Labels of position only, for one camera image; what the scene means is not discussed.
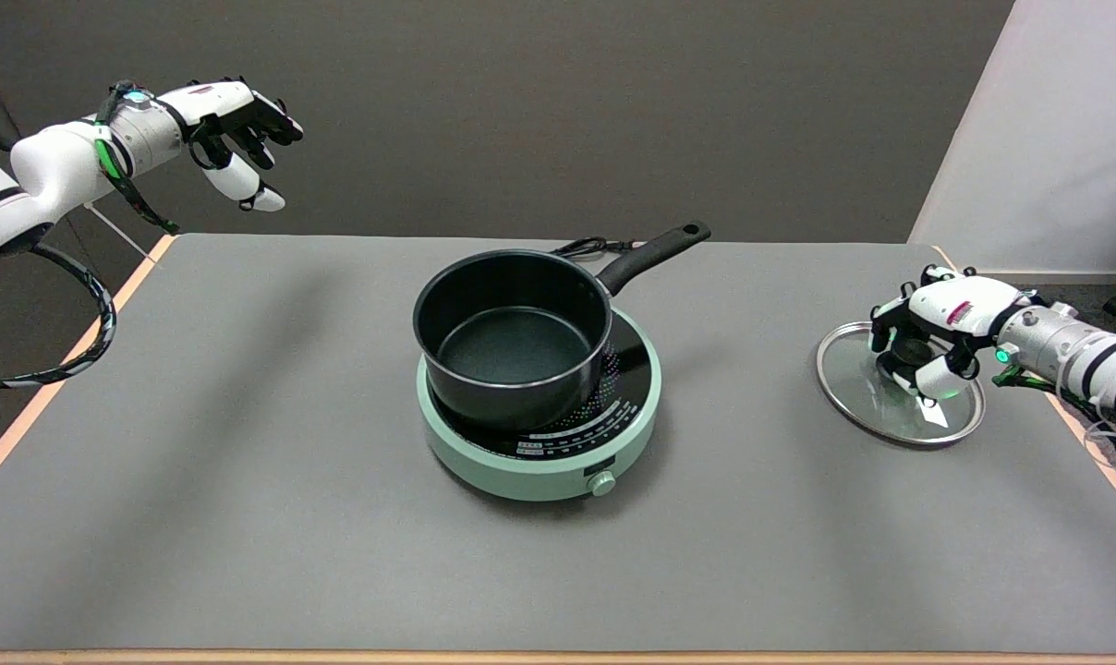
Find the saucepan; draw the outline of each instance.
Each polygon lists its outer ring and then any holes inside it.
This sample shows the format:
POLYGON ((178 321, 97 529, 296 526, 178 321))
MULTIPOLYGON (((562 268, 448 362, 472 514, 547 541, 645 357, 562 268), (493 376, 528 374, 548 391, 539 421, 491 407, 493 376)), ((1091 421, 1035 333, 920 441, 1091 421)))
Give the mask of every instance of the saucepan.
POLYGON ((599 383, 612 296, 710 235, 704 223, 685 223, 598 274, 536 249, 496 249, 449 266, 414 307, 436 399, 491 430, 537 430, 560 420, 599 383))

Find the table surface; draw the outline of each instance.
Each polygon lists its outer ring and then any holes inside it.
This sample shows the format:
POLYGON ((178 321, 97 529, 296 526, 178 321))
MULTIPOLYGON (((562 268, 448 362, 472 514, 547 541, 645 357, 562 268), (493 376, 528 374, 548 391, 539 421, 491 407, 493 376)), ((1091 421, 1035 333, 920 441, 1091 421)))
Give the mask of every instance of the table surface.
POLYGON ((0 468, 0 649, 1116 653, 1116 491, 1042 395, 985 386, 916 452, 820 393, 817 341, 933 249, 706 243, 636 279, 650 447, 520 504, 443 471, 414 387, 420 287, 503 245, 555 243, 179 239, 0 468))

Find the white wall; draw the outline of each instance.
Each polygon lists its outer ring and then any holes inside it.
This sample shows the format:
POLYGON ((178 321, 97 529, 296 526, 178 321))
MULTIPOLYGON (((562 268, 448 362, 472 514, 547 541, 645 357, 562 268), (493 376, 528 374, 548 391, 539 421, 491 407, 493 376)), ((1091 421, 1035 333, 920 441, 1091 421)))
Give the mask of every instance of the white wall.
POLYGON ((1116 0, 1018 0, 910 240, 983 272, 1116 273, 1116 0))

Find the pan handle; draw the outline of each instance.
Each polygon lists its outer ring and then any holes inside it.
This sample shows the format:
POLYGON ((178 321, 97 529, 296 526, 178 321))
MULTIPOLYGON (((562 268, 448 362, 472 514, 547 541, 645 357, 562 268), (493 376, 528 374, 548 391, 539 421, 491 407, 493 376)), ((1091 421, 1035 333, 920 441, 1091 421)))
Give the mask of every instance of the pan handle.
POLYGON ((702 240, 709 239, 711 230, 702 222, 690 222, 679 228, 671 228, 655 239, 647 241, 633 251, 623 254, 599 271, 596 278, 604 289, 616 296, 623 290, 631 278, 644 272, 665 260, 684 252, 702 240))

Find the pot lid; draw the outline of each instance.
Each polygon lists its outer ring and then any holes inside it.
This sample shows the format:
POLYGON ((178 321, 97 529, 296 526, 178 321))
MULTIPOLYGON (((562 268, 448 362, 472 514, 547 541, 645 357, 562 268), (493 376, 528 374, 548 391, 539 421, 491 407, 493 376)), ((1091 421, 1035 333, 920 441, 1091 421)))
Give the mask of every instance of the pot lid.
MULTIPOLYGON (((837 411, 870 433, 914 447, 950 446, 977 430, 984 416, 984 393, 975 378, 959 395, 939 403, 908 395, 878 373, 869 335, 867 321, 846 324, 817 346, 817 378, 837 411)), ((940 354, 947 349, 939 340, 930 345, 940 354)))

